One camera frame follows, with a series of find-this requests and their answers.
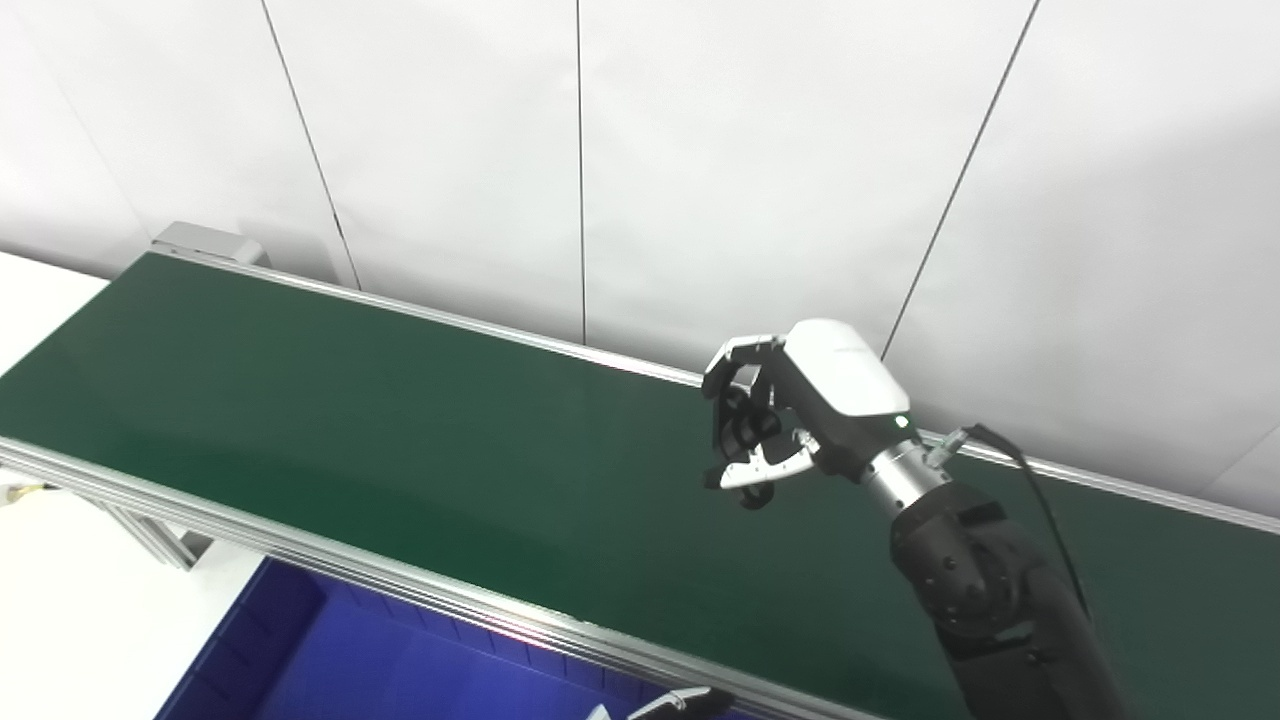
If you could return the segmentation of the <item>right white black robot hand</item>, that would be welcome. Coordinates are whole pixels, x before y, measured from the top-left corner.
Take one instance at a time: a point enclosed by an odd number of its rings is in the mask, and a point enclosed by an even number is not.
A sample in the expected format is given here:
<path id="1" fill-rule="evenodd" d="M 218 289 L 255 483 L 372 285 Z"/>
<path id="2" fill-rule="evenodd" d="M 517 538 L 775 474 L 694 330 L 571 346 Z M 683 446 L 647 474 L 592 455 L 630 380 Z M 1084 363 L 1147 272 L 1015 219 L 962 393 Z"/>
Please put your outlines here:
<path id="1" fill-rule="evenodd" d="M 737 489 L 760 509 L 772 486 L 810 469 L 855 483 L 884 451 L 918 443 L 910 400 L 868 343 L 844 322 L 808 319 L 782 334 L 724 341 L 701 375 L 714 405 L 719 465 L 708 489 Z"/>

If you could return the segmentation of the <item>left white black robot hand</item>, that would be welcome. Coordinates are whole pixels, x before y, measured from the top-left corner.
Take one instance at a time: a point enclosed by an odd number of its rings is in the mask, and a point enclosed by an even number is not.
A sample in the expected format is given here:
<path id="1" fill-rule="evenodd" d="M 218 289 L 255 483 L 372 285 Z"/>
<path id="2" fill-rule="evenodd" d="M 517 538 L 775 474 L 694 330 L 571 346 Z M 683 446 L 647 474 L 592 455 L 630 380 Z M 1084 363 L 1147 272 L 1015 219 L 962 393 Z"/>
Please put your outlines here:
<path id="1" fill-rule="evenodd" d="M 709 685 L 666 691 L 625 719 L 717 719 L 735 705 L 736 696 Z"/>

